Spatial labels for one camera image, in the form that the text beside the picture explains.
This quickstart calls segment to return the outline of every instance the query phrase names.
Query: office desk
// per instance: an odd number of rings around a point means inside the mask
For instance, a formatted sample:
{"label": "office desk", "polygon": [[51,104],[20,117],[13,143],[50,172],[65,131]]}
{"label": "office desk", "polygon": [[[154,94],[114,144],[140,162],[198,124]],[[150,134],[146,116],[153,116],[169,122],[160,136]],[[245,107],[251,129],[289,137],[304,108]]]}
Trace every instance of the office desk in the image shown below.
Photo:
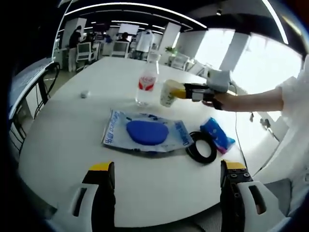
{"label": "office desk", "polygon": [[[196,131],[210,116],[236,138],[235,113],[216,111],[200,102],[177,100],[170,108],[159,104],[162,82],[203,83],[205,79],[160,65],[153,106],[139,108],[134,97],[144,61],[106,57],[70,79],[48,101],[34,121],[20,155],[19,173],[25,183],[50,205],[57,207],[68,189],[81,183],[88,169],[99,162],[115,163],[115,225],[146,227],[189,217],[217,204],[220,197],[220,160],[243,162],[237,145],[208,165],[192,160],[184,149],[168,154],[131,155],[100,142],[110,109],[148,112],[181,119]],[[80,98],[89,90],[91,96]],[[239,114],[239,137],[249,158],[265,138],[250,114]],[[201,147],[200,152],[208,152]],[[250,162],[259,169],[259,162]]]}

